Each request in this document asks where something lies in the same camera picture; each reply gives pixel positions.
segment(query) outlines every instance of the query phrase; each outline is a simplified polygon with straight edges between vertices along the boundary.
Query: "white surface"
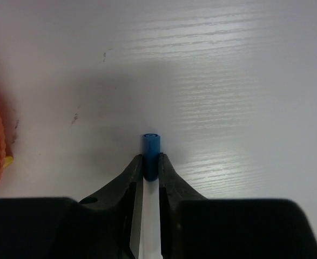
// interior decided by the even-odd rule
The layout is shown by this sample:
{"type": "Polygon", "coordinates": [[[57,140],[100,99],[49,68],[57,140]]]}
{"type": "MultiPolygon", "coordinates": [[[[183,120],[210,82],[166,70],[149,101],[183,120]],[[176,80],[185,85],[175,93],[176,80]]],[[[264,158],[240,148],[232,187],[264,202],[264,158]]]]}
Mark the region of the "white surface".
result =
{"type": "Polygon", "coordinates": [[[295,200],[317,236],[317,1],[0,0],[0,96],[0,197],[79,200],[154,131],[202,194],[295,200]]]}

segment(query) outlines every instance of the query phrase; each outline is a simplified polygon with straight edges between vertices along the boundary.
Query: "tabletop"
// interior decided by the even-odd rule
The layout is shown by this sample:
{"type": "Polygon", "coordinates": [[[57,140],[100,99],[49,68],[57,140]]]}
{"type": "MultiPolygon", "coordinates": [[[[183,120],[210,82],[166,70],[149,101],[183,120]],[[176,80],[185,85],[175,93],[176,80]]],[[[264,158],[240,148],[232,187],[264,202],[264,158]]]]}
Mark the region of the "tabletop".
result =
{"type": "Polygon", "coordinates": [[[80,200],[155,132],[210,198],[296,201],[317,238],[317,1],[0,0],[0,197],[80,200]]]}

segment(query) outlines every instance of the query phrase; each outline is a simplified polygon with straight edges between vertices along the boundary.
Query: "yellow object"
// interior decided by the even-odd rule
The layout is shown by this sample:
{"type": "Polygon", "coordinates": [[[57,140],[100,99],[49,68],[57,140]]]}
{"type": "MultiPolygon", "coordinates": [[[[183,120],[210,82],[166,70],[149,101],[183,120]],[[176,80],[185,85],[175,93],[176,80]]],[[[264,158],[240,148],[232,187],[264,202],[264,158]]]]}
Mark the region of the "yellow object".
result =
{"type": "Polygon", "coordinates": [[[3,165],[3,168],[5,168],[6,166],[9,166],[12,162],[13,162],[13,157],[10,155],[7,155],[5,157],[5,164],[3,165]]]}

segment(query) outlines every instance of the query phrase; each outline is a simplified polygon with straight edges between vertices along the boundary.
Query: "blue marker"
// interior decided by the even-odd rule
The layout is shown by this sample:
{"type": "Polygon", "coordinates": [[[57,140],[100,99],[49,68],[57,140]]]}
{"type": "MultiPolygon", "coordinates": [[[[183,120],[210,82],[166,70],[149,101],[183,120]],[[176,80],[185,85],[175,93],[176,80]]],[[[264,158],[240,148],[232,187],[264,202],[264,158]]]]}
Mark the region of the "blue marker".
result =
{"type": "Polygon", "coordinates": [[[158,178],[158,155],[160,153],[160,135],[143,135],[144,178],[152,182],[158,178]]]}

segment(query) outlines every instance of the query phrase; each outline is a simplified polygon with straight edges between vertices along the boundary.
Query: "blue object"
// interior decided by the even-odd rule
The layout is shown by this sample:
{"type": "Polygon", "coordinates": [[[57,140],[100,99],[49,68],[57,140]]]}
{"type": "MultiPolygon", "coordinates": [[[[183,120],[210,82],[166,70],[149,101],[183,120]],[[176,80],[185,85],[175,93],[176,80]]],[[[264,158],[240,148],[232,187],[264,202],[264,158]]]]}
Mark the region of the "blue object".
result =
{"type": "Polygon", "coordinates": [[[160,153],[160,135],[143,135],[144,178],[152,182],[158,178],[158,156],[160,153]]]}

